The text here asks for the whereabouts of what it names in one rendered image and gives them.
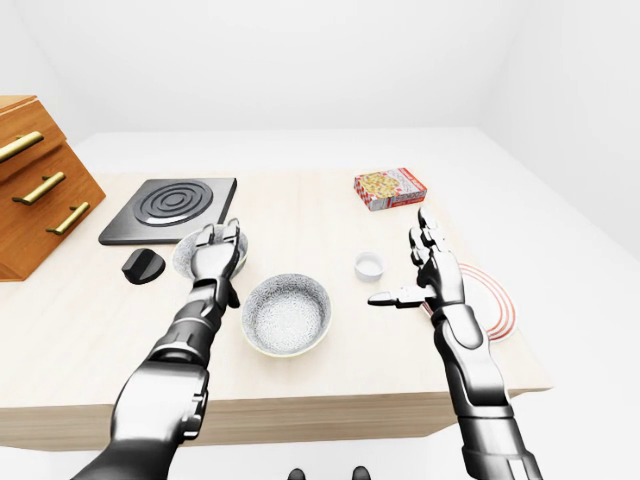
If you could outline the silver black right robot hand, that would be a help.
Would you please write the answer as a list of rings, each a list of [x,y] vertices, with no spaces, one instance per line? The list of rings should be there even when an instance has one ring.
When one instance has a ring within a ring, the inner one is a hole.
[[[411,261],[418,268],[416,284],[372,295],[371,306],[417,308],[426,303],[432,312],[453,304],[464,304],[462,274],[448,247],[439,222],[426,205],[418,210],[418,227],[409,231]]]

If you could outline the small white ramekin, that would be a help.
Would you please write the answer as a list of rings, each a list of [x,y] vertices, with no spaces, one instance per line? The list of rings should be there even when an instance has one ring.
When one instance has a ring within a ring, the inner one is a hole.
[[[384,259],[376,252],[365,251],[356,256],[354,272],[360,281],[367,283],[376,282],[382,277],[385,269],[386,264]]]

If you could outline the red printed food box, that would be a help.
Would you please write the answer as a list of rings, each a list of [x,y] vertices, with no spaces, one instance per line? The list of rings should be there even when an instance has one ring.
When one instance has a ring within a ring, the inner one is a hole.
[[[358,175],[354,190],[369,211],[420,203],[427,193],[426,186],[404,167]]]

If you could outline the white plate with red rings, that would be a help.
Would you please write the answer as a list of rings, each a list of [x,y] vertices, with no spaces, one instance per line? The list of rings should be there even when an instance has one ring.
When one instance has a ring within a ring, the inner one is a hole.
[[[474,310],[476,320],[489,340],[509,338],[516,327],[516,308],[504,287],[484,270],[461,263],[466,303]]]

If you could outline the patterned grey bowl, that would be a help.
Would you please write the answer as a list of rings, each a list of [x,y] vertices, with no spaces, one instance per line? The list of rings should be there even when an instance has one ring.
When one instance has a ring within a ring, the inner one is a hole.
[[[302,274],[280,274],[251,291],[241,327],[257,351],[275,358],[294,357],[325,338],[331,314],[330,297],[319,282]]]
[[[196,241],[199,236],[200,231],[196,230],[185,238],[183,238],[175,247],[173,252],[173,267],[174,269],[182,276],[193,280],[194,275],[191,269],[191,258],[196,250]],[[246,235],[241,232],[239,238],[239,261],[231,274],[231,278],[234,278],[239,274],[239,272],[243,269],[244,264],[246,263],[247,253],[248,253],[249,242]]]

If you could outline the wooden cabinet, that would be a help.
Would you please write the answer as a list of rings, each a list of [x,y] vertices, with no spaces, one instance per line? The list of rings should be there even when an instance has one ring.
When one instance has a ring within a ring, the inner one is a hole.
[[[36,96],[0,96],[0,282],[27,279],[104,198]]]

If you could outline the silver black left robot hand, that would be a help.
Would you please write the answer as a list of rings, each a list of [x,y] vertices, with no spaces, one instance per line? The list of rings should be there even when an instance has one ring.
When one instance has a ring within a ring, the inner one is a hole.
[[[216,236],[213,224],[206,225],[196,239],[196,250],[191,258],[194,275],[192,294],[211,300],[224,313],[227,306],[238,308],[240,301],[231,285],[231,276],[240,254],[240,224],[231,219]]]

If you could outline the round black stove knob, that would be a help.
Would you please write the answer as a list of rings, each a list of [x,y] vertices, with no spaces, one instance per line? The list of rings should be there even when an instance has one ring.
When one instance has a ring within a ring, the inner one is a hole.
[[[157,279],[165,270],[165,260],[149,248],[136,249],[122,266],[125,278],[134,285]]]

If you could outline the flat dark stove plate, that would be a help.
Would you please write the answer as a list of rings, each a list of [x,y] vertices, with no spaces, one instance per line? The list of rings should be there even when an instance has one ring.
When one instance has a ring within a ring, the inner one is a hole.
[[[224,222],[237,179],[149,179],[99,235],[102,245],[176,244]]]

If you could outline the wooden cabinet drawer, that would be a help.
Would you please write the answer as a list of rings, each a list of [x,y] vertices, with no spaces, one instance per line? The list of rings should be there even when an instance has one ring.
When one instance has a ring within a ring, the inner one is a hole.
[[[64,133],[37,100],[0,114],[0,150],[32,132],[39,132],[43,140],[0,162],[0,182],[66,142]]]
[[[31,205],[13,198],[25,198],[56,174],[65,178],[46,191]],[[37,156],[24,151],[0,164],[0,220],[26,217],[44,218],[69,213],[70,206],[88,202],[97,205],[105,198],[101,187],[67,144]]]
[[[58,226],[71,210],[64,215],[55,214],[53,220],[50,215],[0,220],[0,282],[28,278],[97,205],[90,205],[90,209],[62,236],[46,229]]]

